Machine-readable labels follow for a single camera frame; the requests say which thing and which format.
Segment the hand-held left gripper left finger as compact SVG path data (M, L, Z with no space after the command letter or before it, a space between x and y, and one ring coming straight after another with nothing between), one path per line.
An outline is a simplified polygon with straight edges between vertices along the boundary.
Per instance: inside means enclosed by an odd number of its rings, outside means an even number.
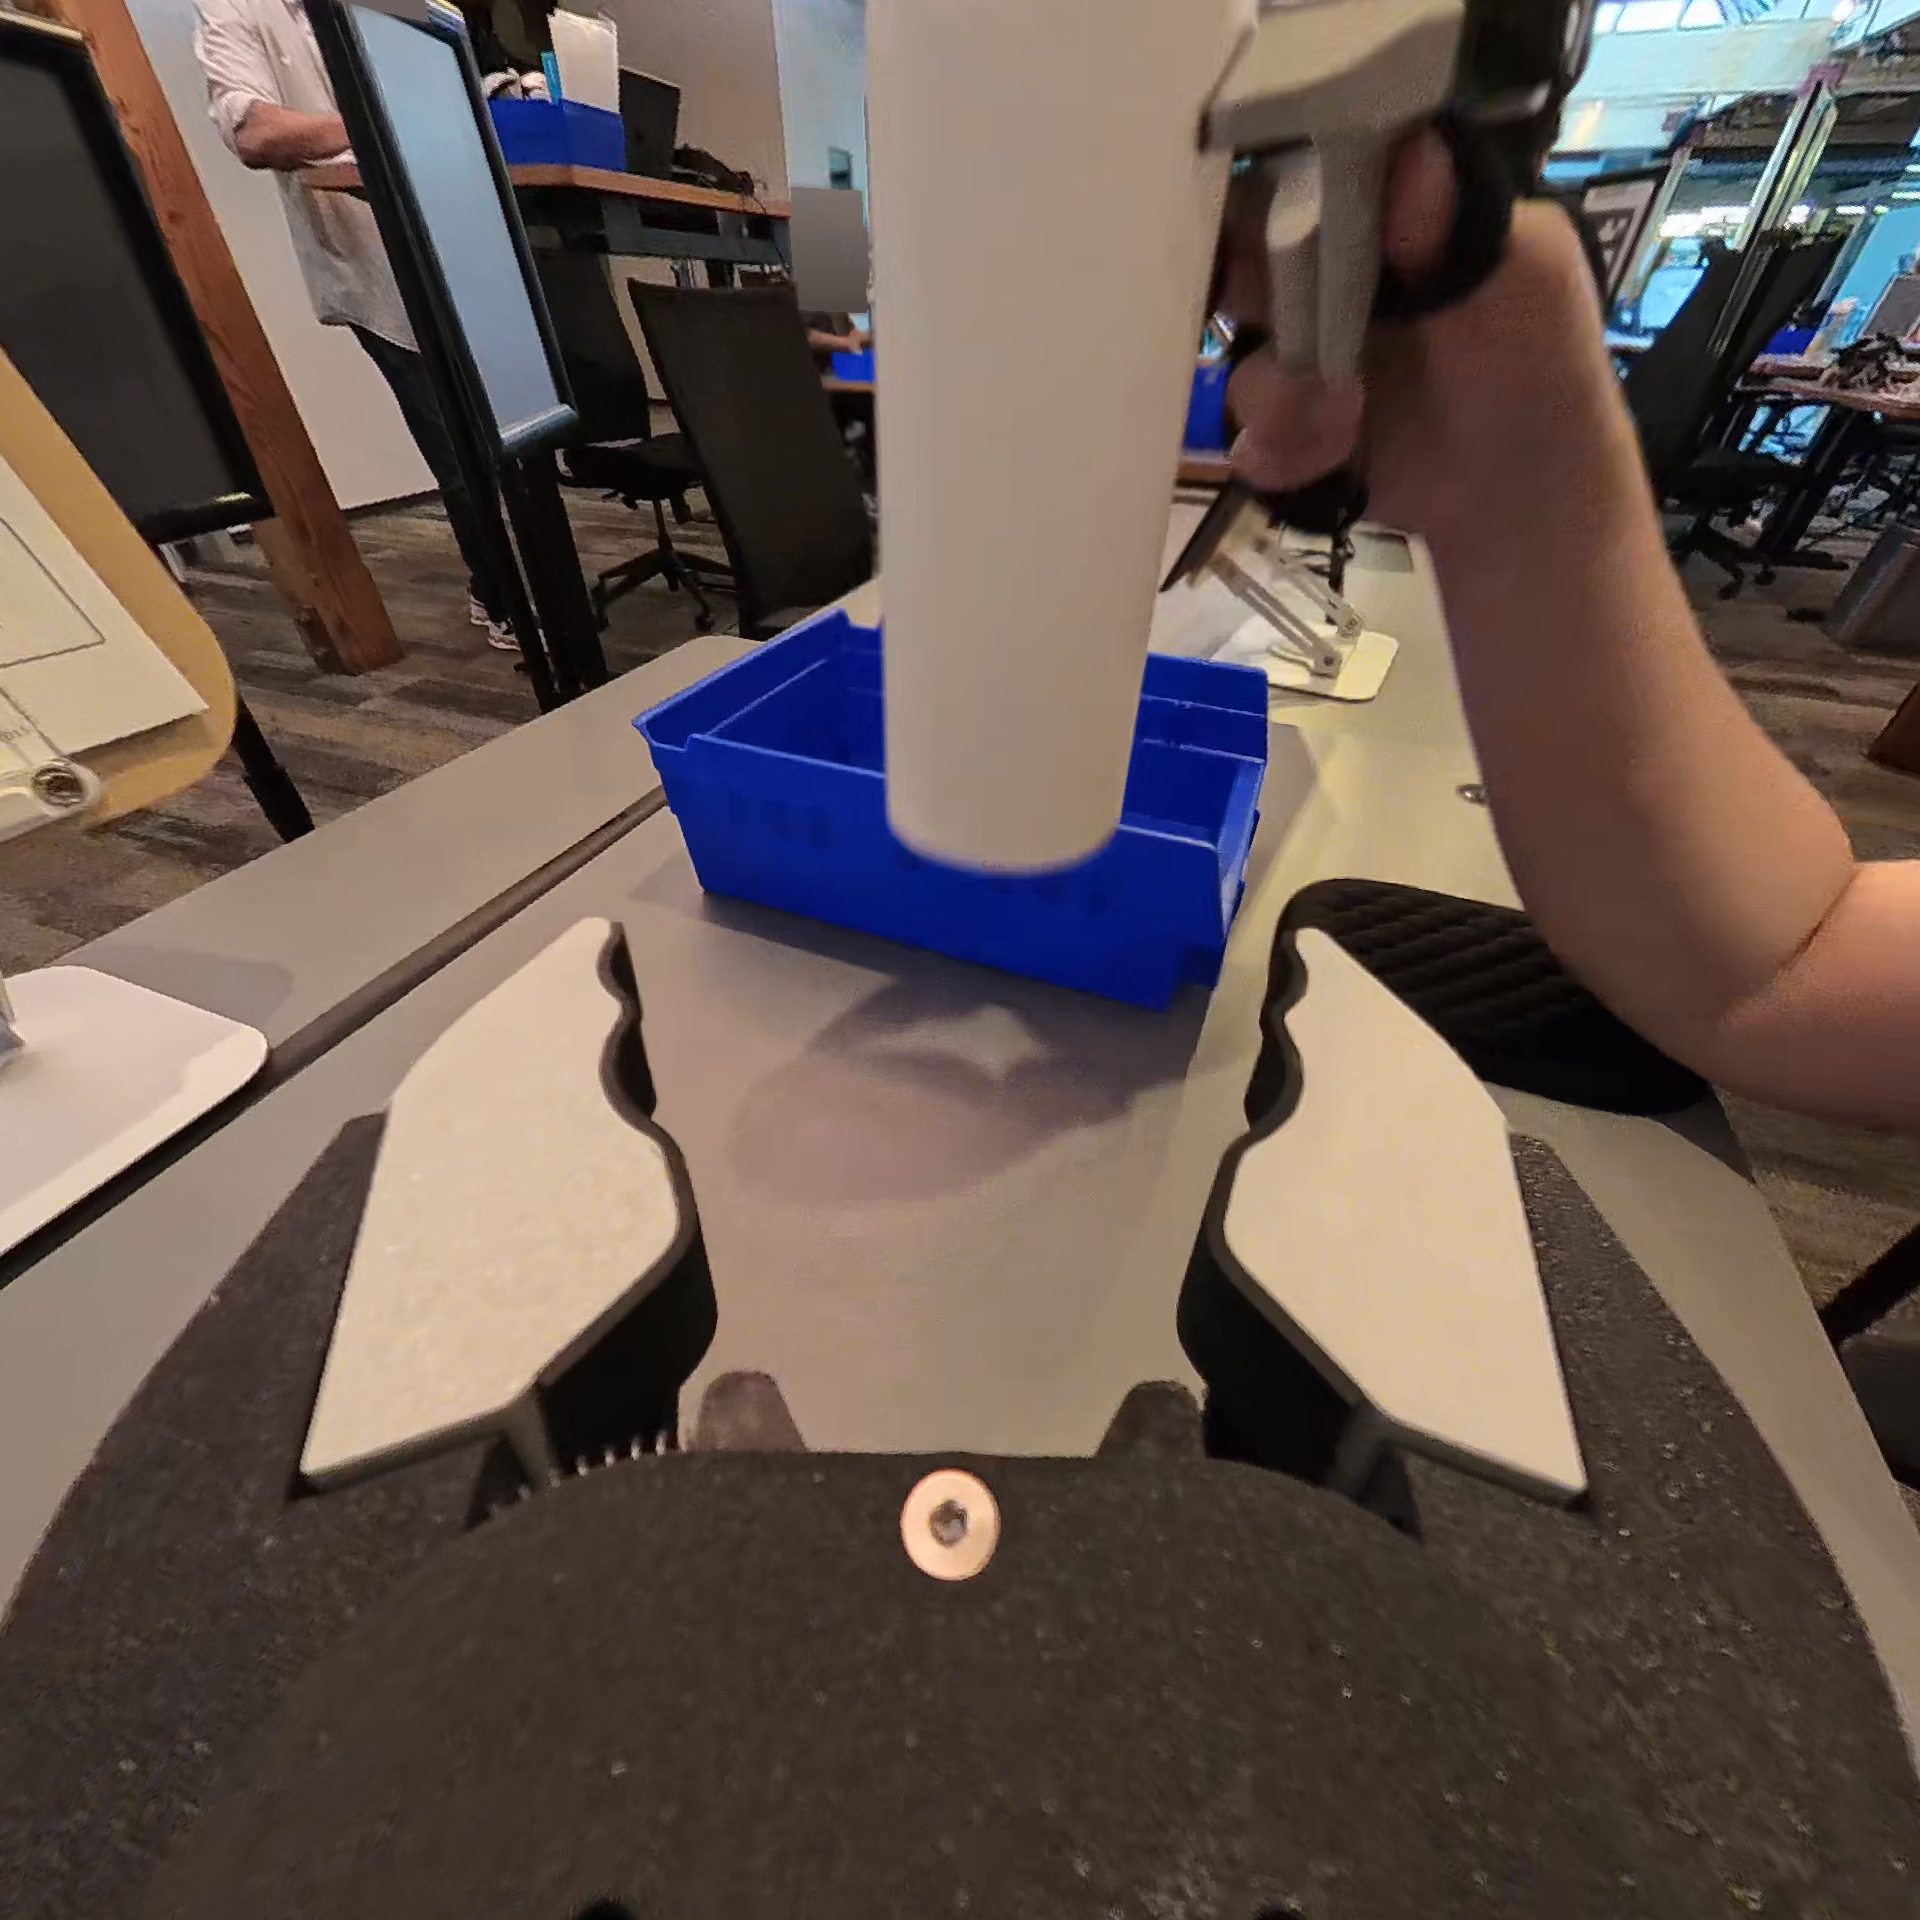
M543 1486L678 1447L717 1312L657 1105L630 940L606 917L421 1050L384 1105L302 1484L491 1444Z

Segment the black mesh wrist rest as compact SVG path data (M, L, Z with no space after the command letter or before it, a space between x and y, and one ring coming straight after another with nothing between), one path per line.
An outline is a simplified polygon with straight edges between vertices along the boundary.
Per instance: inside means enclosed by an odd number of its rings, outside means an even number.
M1706 1079L1618 1020L1516 908L1339 877L1294 892L1277 929L1327 933L1492 1085L1618 1115L1673 1115L1712 1095Z

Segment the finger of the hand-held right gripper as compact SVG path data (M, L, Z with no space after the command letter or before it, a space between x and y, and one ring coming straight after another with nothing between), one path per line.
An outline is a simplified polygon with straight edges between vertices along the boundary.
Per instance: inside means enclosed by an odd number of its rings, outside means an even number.
M1282 2L1222 69L1200 147L1391 141L1450 104L1463 24L1463 2Z

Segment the black office chair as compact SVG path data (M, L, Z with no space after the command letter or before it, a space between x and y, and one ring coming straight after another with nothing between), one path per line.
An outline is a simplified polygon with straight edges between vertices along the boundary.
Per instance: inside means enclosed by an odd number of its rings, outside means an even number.
M612 276L593 253L537 250L545 316L554 324L576 427L559 442L565 485L601 490L630 511L649 507L657 543L598 574L586 586L598 622L634 586L658 579L693 606L693 629L712 631L709 592L731 592L731 562L679 551L670 531L687 521L687 496L704 490L704 472L678 429L657 434L642 356L620 321Z
M1688 514L1668 560L1703 555L1722 567L1722 598L1742 592L1752 562L1714 518L1780 489L1790 468L1726 442L1718 416L1771 338L1824 287L1841 247L1841 237L1775 237L1752 253L1714 253L1691 300L1624 374L1621 394L1656 514ZM1758 271L1738 300L1752 259Z

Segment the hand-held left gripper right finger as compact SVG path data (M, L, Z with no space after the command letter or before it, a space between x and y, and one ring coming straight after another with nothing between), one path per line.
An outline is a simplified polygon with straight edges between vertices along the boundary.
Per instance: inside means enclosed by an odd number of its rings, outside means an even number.
M1391 1456L1588 1498L1507 1122L1320 929L1282 929L1177 1335L1229 1453L1366 1500Z

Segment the white plastic bottle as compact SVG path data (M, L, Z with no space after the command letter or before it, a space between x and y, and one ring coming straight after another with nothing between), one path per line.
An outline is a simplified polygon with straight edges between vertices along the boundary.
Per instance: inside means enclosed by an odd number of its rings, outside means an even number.
M972 871L1108 846L1254 2L868 2L883 777Z

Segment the grey trash can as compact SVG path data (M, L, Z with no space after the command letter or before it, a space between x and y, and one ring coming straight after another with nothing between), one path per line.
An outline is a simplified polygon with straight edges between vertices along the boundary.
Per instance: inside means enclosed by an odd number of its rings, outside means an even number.
M1916 521L1884 526L1864 560L1853 569L1821 631L1841 649L1916 661Z

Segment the tall black chair back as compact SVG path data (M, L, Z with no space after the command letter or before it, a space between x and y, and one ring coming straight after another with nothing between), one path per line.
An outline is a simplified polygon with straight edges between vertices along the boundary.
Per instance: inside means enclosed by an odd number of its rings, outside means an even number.
M876 529L792 287L625 282L664 400L704 474L739 631L780 635L876 574Z

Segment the pale screen on stand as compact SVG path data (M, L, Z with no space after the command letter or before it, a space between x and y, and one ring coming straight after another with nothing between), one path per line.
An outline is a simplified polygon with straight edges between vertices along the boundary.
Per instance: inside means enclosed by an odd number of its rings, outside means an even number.
M559 503L581 421L468 24L448 2L305 2L393 276L502 569L538 711L607 685Z

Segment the wooden post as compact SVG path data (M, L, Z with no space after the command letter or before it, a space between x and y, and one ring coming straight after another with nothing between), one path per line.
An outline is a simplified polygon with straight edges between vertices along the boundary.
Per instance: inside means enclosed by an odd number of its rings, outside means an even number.
M130 2L29 2L86 40L114 120L139 163L163 237L209 341L219 380L267 490L254 526L267 574L305 654L326 673L364 676L401 661L401 638L252 300L244 266L207 192L201 147L150 61Z

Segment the instruction board on white stand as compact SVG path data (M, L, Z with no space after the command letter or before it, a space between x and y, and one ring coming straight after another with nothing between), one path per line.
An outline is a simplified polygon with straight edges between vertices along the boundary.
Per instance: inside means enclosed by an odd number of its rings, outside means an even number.
M195 788L237 732L207 617L2 362L2 846ZM246 1089L246 1020L84 961L2 973L2 1254Z

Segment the person's right forearm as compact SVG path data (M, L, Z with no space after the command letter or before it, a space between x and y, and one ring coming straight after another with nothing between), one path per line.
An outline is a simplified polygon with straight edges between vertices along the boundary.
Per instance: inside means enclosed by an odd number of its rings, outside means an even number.
M1727 1092L1916 1135L1916 859L1858 859L1722 676L1647 485L1442 485L1397 514L1437 562L1505 864L1565 967Z

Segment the printed instruction sheet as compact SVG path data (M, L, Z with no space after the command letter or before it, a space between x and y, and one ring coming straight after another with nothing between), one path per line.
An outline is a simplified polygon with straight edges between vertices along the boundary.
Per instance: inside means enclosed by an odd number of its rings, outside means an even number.
M2 755L79 758L207 700L2 464Z

